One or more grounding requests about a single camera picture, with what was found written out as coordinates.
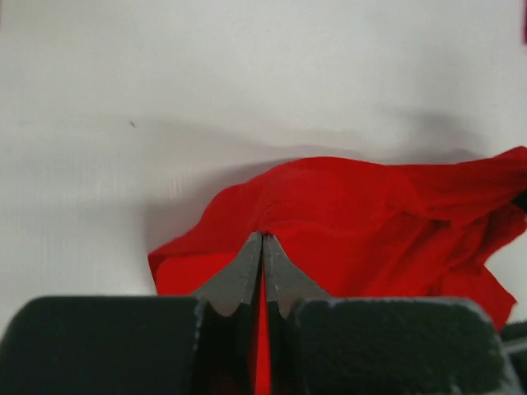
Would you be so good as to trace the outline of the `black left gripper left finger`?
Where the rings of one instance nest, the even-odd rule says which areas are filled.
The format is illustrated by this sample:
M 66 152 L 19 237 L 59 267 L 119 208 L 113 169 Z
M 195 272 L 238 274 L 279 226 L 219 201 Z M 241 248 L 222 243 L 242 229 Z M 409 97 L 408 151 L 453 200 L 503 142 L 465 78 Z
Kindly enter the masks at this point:
M 263 237 L 186 296 L 46 296 L 1 340 L 4 394 L 252 394 Z

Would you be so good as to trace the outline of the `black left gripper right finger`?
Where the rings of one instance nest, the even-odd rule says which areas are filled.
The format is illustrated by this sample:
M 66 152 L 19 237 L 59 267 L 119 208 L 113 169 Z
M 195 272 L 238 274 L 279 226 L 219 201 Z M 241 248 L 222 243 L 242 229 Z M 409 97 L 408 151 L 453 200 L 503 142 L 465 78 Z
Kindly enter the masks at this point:
M 263 238 L 274 394 L 520 394 L 513 358 L 474 302 L 336 298 Z

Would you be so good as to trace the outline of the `red t shirt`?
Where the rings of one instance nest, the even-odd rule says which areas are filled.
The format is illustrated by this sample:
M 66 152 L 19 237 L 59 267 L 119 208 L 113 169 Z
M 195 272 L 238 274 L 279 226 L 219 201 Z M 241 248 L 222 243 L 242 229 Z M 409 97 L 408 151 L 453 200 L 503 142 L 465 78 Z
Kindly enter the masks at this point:
M 259 233 L 336 298 L 451 297 L 498 336 L 515 298 L 487 260 L 526 230 L 526 149 L 453 165 L 289 161 L 219 192 L 198 224 L 150 252 L 159 295 L 186 296 Z M 261 250 L 252 394 L 274 394 Z

